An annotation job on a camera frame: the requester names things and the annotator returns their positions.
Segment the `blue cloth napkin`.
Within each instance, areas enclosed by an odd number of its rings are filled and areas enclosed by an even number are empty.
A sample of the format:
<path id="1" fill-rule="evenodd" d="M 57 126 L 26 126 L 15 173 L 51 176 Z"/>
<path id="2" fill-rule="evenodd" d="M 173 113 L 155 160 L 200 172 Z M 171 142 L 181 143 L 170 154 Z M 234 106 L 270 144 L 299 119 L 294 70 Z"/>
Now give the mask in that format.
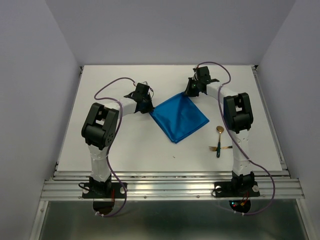
<path id="1" fill-rule="evenodd" d="M 156 106 L 150 115 L 175 144 L 209 122 L 201 110 L 182 92 Z"/>

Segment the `gold spoon green handle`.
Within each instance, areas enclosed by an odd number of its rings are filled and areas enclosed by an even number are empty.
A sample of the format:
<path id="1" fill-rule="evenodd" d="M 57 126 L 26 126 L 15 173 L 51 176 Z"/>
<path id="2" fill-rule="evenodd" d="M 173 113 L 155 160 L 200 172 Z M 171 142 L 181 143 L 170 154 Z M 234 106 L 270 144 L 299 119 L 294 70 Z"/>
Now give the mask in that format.
<path id="1" fill-rule="evenodd" d="M 216 130 L 218 131 L 218 144 L 217 144 L 217 149 L 216 149 L 216 157 L 220 158 L 221 155 L 221 135 L 224 132 L 224 128 L 222 126 L 217 126 Z"/>

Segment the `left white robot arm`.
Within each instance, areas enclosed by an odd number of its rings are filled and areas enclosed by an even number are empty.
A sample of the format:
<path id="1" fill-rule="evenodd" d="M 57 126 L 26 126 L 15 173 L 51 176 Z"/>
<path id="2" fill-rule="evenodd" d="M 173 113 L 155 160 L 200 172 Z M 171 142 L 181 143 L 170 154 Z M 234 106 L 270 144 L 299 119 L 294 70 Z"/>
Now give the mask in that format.
<path id="1" fill-rule="evenodd" d="M 126 115 L 153 111 L 150 90 L 147 82 L 139 82 L 133 92 L 120 100 L 113 100 L 106 105 L 97 102 L 91 105 L 81 130 L 81 136 L 88 145 L 91 159 L 89 182 L 79 184 L 83 190 L 83 198 L 111 197 L 112 172 L 107 157 L 116 138 L 118 124 Z"/>

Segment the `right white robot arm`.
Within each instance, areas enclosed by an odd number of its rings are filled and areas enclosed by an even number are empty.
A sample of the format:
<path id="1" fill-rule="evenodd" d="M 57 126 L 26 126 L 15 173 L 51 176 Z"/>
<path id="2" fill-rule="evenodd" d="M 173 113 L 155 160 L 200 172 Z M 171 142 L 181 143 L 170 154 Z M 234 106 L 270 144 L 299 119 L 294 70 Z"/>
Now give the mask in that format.
<path id="1" fill-rule="evenodd" d="M 212 195 L 216 198 L 242 197 L 250 193 L 256 184 L 252 164 L 248 156 L 249 130 L 254 117 L 247 93 L 237 93 L 210 76 L 207 66 L 193 68 L 184 95 L 197 97 L 204 93 L 217 100 L 224 129 L 232 141 L 233 166 L 230 181 L 216 181 Z"/>

